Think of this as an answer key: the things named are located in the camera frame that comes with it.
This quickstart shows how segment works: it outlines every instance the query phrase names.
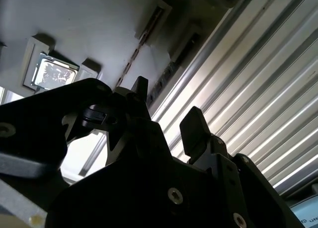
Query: black mechanical part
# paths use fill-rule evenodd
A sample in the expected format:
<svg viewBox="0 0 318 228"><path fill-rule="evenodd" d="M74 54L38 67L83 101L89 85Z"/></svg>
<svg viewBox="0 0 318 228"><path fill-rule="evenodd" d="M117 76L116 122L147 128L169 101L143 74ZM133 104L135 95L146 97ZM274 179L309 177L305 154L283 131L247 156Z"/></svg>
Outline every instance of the black mechanical part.
<svg viewBox="0 0 318 228"><path fill-rule="evenodd" d="M0 158L8 164L0 168L7 174L0 176L0 186L7 191L0 193L4 207L26 222L46 219L47 228L104 223L148 226L151 222L303 227L252 161L227 154L225 143L210 133L198 108L192 108L180 125L190 162L173 158L160 125L149 116L144 85L136 83L133 91L118 87L111 93L100 81L87 79L0 107L3 123L15 128L13 135L0 139ZM93 129L107 131L106 167L68 187L57 171L67 143ZM34 143L39 135L57 139L48 140L52 142L44 150ZM13 145L27 149L23 154L14 149L9 153ZM32 213L8 203L16 201L14 195L23 198L23 207Z"/></svg>
<svg viewBox="0 0 318 228"><path fill-rule="evenodd" d="M88 79L1 106L0 123L15 133L0 137L0 173L38 178L57 171L78 113L110 94Z"/></svg>
<svg viewBox="0 0 318 228"><path fill-rule="evenodd" d="M292 227L300 223L285 201L248 157L238 153L232 161L240 170L239 179L246 206L256 227L273 227L273 224L275 227Z"/></svg>

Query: screw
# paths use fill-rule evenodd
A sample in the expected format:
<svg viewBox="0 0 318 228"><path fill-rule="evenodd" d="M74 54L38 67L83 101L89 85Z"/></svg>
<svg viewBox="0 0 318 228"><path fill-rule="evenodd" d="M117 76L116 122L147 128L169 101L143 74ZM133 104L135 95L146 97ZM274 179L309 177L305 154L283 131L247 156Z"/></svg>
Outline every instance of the screw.
<svg viewBox="0 0 318 228"><path fill-rule="evenodd" d="M8 138L15 134L15 127L12 124L0 122L0 138Z"/></svg>
<svg viewBox="0 0 318 228"><path fill-rule="evenodd" d="M239 228L246 228L247 227L244 218L240 214L233 213L233 219Z"/></svg>
<svg viewBox="0 0 318 228"><path fill-rule="evenodd" d="M32 226L41 226L44 223L44 219L40 215L34 215L29 218L29 223Z"/></svg>
<svg viewBox="0 0 318 228"><path fill-rule="evenodd" d="M181 192L174 187L169 188L168 197L176 205L180 205L183 202L183 197Z"/></svg>
<svg viewBox="0 0 318 228"><path fill-rule="evenodd" d="M248 158L247 157L242 157L243 161L248 163Z"/></svg>
<svg viewBox="0 0 318 228"><path fill-rule="evenodd" d="M219 144L223 144L223 141L219 138L219 137L217 137L217 140L218 140L218 142L219 142Z"/></svg>

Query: corrugated metal panel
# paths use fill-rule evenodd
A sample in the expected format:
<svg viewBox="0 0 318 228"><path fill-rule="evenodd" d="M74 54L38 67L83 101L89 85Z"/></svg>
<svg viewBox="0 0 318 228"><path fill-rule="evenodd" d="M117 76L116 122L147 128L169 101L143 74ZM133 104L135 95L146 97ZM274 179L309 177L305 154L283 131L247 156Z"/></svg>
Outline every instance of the corrugated metal panel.
<svg viewBox="0 0 318 228"><path fill-rule="evenodd" d="M317 176L318 2L250 0L226 17L240 8L230 27L225 18L211 35L207 59L198 63L203 48L151 111L172 154L186 160L179 123L201 108L229 152L248 155L285 192Z"/></svg>

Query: ribbed metal surface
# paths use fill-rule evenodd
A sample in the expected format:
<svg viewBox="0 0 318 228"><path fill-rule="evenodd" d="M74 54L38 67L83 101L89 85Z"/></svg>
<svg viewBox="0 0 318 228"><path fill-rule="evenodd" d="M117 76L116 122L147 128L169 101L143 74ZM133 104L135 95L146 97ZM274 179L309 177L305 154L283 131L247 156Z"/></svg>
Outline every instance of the ribbed metal surface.
<svg viewBox="0 0 318 228"><path fill-rule="evenodd" d="M286 192L318 172L318 1L251 0L230 27L225 21L209 40L227 33L152 108L153 118L172 154L186 160L179 123L201 108L231 154L248 155Z"/></svg>

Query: white ceiling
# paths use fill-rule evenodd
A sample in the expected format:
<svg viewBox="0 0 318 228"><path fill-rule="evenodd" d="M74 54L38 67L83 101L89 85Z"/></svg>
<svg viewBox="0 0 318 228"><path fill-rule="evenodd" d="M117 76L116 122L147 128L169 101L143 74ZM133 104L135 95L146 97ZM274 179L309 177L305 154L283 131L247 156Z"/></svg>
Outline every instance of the white ceiling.
<svg viewBox="0 0 318 228"><path fill-rule="evenodd" d="M165 0L174 7L152 47L143 47L122 86L130 88L137 76L150 88L169 62L167 52L183 19L198 21L211 32L225 13L204 0ZM21 63L28 39L44 33L56 41L55 50L80 65L91 58L102 65L99 79L114 88L138 45L134 37L141 16L154 0L0 0L0 86L23 96Z"/></svg>

